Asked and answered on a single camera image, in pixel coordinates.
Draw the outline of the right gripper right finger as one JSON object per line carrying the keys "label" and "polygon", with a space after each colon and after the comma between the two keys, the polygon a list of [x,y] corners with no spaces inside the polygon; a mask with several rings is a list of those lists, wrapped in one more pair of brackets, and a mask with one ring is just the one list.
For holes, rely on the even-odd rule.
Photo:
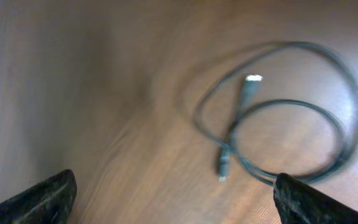
{"label": "right gripper right finger", "polygon": [[282,224],[358,224],[358,212],[281,173],[274,188],[273,199]]}

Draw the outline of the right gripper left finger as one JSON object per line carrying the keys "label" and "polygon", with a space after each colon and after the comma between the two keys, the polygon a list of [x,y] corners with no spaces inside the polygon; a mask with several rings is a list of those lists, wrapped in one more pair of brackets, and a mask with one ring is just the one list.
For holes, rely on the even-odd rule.
{"label": "right gripper left finger", "polygon": [[0,223],[66,223],[77,193],[66,169],[0,203]]}

